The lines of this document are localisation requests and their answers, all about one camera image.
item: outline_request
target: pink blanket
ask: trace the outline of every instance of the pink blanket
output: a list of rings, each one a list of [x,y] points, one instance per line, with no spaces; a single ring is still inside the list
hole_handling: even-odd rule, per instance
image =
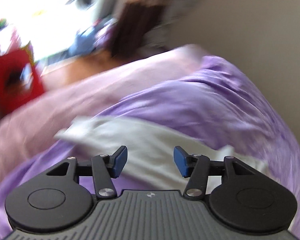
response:
[[[94,116],[131,93],[200,68],[206,55],[187,45],[48,92],[0,121],[0,182],[17,165],[50,147],[78,115]]]

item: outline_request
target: purple blanket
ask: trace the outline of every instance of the purple blanket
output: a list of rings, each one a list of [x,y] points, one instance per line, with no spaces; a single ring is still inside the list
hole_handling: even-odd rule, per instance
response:
[[[204,57],[200,71],[123,98],[100,115],[155,122],[200,140],[212,149],[231,145],[243,155],[269,163],[272,175],[298,200],[292,233],[300,238],[300,146],[253,83],[220,57]],[[0,184],[0,238],[11,229],[4,199],[17,185],[69,156],[72,145],[59,141],[16,168]],[[91,181],[82,182],[91,188]],[[117,188],[148,188],[122,177]]]

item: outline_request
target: beige wall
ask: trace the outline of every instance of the beige wall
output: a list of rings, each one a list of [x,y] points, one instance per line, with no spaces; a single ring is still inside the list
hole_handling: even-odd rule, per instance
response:
[[[300,0],[203,0],[169,43],[198,43],[237,65],[300,143]]]

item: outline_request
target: white fabric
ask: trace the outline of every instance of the white fabric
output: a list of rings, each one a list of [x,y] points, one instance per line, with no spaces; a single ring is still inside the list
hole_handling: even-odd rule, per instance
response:
[[[239,155],[231,146],[219,151],[170,128],[126,117],[77,117],[67,130],[56,138],[77,143],[90,156],[112,154],[121,145],[128,148],[128,161],[123,174],[141,179],[158,189],[178,189],[183,192],[184,179],[173,161],[173,149],[181,146],[189,154],[202,154],[214,161],[234,156],[270,177],[268,164],[250,156]],[[209,177],[207,194],[221,184],[221,177]]]

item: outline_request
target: black circular housing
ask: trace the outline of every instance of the black circular housing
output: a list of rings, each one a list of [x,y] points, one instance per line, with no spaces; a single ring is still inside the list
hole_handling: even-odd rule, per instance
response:
[[[297,211],[294,195],[263,176],[236,176],[216,187],[209,206],[223,223],[253,234],[287,229]]]
[[[93,201],[86,188],[73,180],[48,181],[29,181],[8,195],[5,208],[12,227],[34,233],[56,232],[89,213]]]

